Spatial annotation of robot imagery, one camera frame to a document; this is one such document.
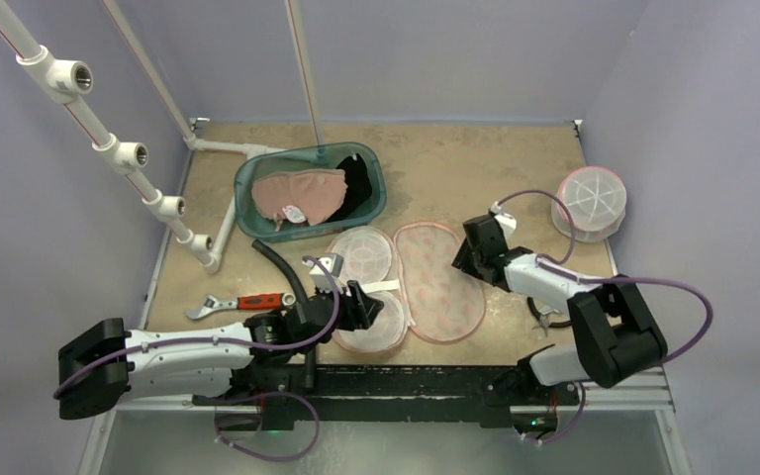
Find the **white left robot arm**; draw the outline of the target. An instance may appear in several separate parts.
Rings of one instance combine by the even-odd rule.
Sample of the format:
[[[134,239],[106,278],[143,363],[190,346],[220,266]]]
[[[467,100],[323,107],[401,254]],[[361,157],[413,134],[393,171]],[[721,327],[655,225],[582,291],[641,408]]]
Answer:
[[[349,281],[335,293],[199,331],[128,330],[122,319],[106,319],[58,351],[58,415],[82,420],[122,402],[183,394],[241,405],[255,391],[245,368],[285,365],[338,330],[367,331],[384,307]]]

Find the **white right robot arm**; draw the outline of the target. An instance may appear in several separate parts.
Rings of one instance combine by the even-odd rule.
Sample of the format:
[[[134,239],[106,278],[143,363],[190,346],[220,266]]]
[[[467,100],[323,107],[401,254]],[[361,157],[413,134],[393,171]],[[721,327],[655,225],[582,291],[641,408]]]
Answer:
[[[560,383],[592,381],[611,388],[667,356],[662,331],[626,278],[574,274],[527,248],[510,248],[491,214],[464,222],[463,230],[454,268],[536,299],[571,323],[572,343],[551,345],[518,361],[512,376],[524,400],[538,403]]]

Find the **round pink white laundry bag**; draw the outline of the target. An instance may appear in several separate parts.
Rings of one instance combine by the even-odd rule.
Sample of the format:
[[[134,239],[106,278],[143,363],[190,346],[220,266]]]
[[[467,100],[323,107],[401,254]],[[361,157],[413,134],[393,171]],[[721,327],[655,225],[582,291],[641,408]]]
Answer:
[[[575,239],[580,242],[609,238],[625,217],[625,186],[616,173],[601,166],[571,172],[561,182],[556,196],[572,217]]]

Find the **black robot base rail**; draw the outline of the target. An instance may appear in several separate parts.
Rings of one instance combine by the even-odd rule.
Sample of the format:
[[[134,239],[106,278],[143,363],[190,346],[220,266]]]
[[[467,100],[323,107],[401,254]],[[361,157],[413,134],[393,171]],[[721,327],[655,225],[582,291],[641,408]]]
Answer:
[[[299,364],[235,370],[216,397],[196,396],[196,408],[259,416],[264,430],[291,430],[297,422],[470,423],[510,428],[553,405],[572,409],[573,383],[525,391],[516,365],[320,364],[306,385]]]

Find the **pink bra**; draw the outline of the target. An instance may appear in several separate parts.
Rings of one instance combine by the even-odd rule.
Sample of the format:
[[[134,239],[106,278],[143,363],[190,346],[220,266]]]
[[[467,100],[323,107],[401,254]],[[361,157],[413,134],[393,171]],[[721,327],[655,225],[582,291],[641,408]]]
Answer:
[[[315,226],[326,221],[342,204],[344,172],[337,169],[309,169],[274,172],[257,179],[251,198],[257,212],[275,223]]]

